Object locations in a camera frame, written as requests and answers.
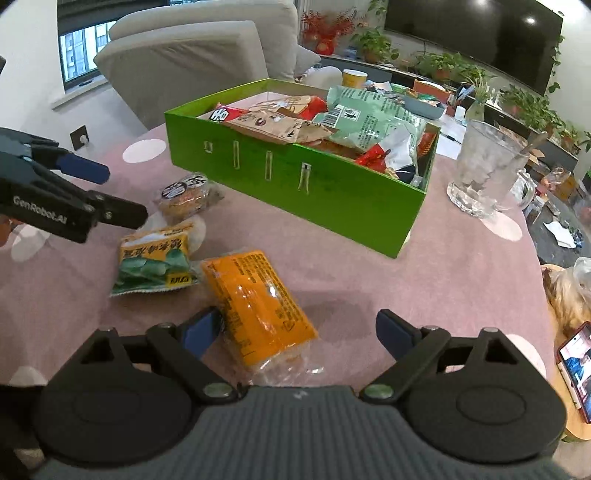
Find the green pea snack packet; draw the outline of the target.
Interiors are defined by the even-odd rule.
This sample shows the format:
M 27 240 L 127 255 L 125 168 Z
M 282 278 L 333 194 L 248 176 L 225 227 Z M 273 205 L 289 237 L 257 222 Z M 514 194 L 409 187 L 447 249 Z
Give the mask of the green pea snack packet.
M 192 233 L 193 223 L 185 221 L 123 237 L 110 296 L 163 293 L 195 285 Z

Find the clear round pastry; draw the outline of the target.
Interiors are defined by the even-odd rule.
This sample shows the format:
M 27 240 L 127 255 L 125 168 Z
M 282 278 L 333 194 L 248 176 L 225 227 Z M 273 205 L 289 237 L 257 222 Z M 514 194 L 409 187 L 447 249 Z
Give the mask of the clear round pastry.
M 191 173 L 160 189 L 153 199 L 168 224 L 192 217 L 224 198 L 221 188 L 202 173 Z

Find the orange snack packet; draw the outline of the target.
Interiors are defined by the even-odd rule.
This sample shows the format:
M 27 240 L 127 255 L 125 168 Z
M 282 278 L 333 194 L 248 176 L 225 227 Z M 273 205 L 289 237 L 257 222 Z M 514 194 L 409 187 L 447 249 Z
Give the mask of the orange snack packet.
M 200 268 L 224 316 L 232 353 L 245 369 L 262 369 L 318 339 L 263 251 L 207 259 Z

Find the smartphone red case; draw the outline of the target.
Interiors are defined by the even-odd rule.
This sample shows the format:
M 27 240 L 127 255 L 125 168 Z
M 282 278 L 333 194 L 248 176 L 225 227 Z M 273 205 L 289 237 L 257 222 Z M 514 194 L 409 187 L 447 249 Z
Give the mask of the smartphone red case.
M 581 325 L 557 351 L 557 366 L 586 424 L 590 423 L 590 323 Z

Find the beige sofa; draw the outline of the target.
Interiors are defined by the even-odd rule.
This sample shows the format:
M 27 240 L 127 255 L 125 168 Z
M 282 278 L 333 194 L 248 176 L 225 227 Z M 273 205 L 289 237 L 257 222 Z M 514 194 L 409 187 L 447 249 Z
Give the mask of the beige sofa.
M 95 56 L 100 73 L 144 127 L 200 97 L 262 79 L 328 89 L 342 71 L 298 44 L 290 1 L 199 1 L 128 14 Z

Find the brown snack packet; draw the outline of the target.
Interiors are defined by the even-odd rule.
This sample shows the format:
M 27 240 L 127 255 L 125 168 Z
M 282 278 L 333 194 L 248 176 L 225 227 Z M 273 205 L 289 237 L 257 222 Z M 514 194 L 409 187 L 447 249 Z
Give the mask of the brown snack packet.
M 334 133 L 324 125 L 269 111 L 246 112 L 224 124 L 243 135 L 283 145 L 315 143 Z

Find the dark round marble table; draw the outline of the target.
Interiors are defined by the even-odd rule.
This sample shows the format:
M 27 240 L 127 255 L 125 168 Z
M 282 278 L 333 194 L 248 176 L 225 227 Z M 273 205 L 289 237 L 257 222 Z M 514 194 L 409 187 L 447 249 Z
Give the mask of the dark round marble table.
M 545 175 L 524 216 L 541 264 L 567 268 L 590 257 L 590 194 L 570 171 Z

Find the green cardboard box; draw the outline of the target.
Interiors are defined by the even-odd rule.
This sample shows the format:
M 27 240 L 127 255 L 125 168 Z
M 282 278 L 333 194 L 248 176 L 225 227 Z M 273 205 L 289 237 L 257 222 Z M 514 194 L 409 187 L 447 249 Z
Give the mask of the green cardboard box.
M 418 186 L 338 155 L 245 136 L 211 121 L 217 104 L 273 94 L 325 96 L 293 82 L 263 79 L 207 95 L 166 112 L 171 161 L 391 258 L 397 257 L 424 203 L 435 156 Z

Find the metal spoon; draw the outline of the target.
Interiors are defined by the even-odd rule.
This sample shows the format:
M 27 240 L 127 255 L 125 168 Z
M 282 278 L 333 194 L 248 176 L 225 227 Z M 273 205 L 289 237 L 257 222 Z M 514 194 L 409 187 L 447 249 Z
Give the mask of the metal spoon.
M 537 150 L 547 139 L 548 133 L 543 131 L 542 133 L 534 135 L 528 141 L 519 140 L 518 144 L 521 146 L 521 150 L 515 155 L 515 158 L 523 157 L 526 160 L 529 160 L 533 156 L 533 151 Z

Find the large green snack bag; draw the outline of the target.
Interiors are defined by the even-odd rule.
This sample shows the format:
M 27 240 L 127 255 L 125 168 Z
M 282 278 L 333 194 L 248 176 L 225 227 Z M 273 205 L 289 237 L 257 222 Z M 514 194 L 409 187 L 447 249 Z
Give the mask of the large green snack bag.
M 327 112 L 315 115 L 315 124 L 332 129 L 332 142 L 361 152 L 401 128 L 416 148 L 427 122 L 381 93 L 337 86 L 329 89 Z

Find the yellow paper cup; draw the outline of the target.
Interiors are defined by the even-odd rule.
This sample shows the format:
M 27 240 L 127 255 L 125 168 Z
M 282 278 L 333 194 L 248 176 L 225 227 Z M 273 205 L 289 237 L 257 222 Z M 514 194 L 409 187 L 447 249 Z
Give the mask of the yellow paper cup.
M 368 80 L 368 74 L 363 71 L 344 69 L 342 71 L 342 86 L 363 89 Z

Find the red flower decoration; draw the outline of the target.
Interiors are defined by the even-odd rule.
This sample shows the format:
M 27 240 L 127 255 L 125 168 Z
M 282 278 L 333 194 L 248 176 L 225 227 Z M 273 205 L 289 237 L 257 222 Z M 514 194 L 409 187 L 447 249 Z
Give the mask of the red flower decoration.
M 332 55 L 339 38 L 352 35 L 356 30 L 358 11 L 349 8 L 339 13 L 305 11 L 301 15 L 301 35 L 304 43 L 314 44 L 318 55 Z

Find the glass vase with plant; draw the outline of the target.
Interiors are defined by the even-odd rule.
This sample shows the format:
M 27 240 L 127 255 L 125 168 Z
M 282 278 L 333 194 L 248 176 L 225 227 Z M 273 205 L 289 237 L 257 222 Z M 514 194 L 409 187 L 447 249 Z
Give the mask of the glass vase with plant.
M 491 97 L 489 85 L 493 76 L 480 67 L 470 68 L 463 73 L 463 79 L 473 88 L 474 101 L 467 109 L 465 118 L 468 122 L 478 120 L 483 122 L 485 118 L 485 105 Z

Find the black wall socket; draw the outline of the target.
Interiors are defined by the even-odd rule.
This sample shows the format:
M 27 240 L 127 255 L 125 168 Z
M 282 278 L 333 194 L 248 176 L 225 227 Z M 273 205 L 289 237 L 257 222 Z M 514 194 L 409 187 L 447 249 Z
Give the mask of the black wall socket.
M 70 141 L 75 151 L 89 144 L 87 127 L 82 125 L 70 133 Z

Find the black wall television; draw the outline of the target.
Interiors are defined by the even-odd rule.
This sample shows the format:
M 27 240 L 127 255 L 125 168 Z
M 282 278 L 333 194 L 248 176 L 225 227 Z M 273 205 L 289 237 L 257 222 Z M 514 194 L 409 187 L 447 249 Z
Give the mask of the black wall television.
M 393 0 L 385 26 L 493 67 L 539 94 L 563 18 L 537 1 Z

